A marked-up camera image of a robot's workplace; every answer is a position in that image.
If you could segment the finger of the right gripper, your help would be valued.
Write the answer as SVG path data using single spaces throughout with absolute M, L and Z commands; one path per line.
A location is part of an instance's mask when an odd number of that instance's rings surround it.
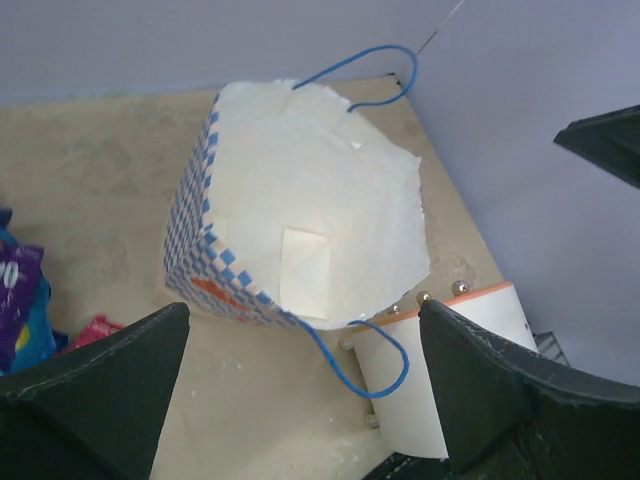
M 554 143 L 639 188 L 639 106 L 574 121 Z

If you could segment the blue fruit snack packet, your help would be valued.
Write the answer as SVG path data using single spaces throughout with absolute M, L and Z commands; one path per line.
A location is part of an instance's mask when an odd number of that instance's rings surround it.
M 10 208 L 1 209 L 1 245 L 3 242 L 9 245 L 27 245 L 19 242 L 9 232 L 12 214 L 13 210 Z M 2 375 L 33 367 L 50 359 L 68 345 L 68 336 L 52 328 L 48 315 L 50 298 L 51 286 L 41 268 L 41 276 L 34 292 L 27 322 L 16 343 L 15 358 L 8 371 L 1 370 Z

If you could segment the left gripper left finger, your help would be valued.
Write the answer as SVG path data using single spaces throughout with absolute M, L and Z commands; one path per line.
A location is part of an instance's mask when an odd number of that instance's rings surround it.
M 183 359 L 186 304 L 1 379 L 4 479 L 147 479 Z

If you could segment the blue checkered paper bag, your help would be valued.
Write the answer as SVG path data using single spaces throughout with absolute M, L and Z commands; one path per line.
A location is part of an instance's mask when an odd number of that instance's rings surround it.
M 163 243 L 163 285 L 200 312 L 318 339 L 429 275 L 420 159 L 321 79 L 214 97 Z

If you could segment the red small snack packet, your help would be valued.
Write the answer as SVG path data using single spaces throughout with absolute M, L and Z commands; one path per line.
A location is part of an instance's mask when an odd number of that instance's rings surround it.
M 93 317 L 88 325 L 62 350 L 62 353 L 75 350 L 106 338 L 124 329 L 124 326 L 111 321 L 106 315 Z

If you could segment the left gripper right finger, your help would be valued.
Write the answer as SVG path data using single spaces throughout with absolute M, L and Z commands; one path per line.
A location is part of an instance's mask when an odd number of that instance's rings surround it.
M 638 478 L 638 387 L 549 360 L 435 300 L 419 326 L 454 472 L 509 443 L 538 479 Z

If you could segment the purple snack packet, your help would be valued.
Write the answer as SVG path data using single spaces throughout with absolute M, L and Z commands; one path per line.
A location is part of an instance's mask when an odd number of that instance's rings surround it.
M 1 245 L 1 370 L 8 371 L 41 276 L 44 249 Z

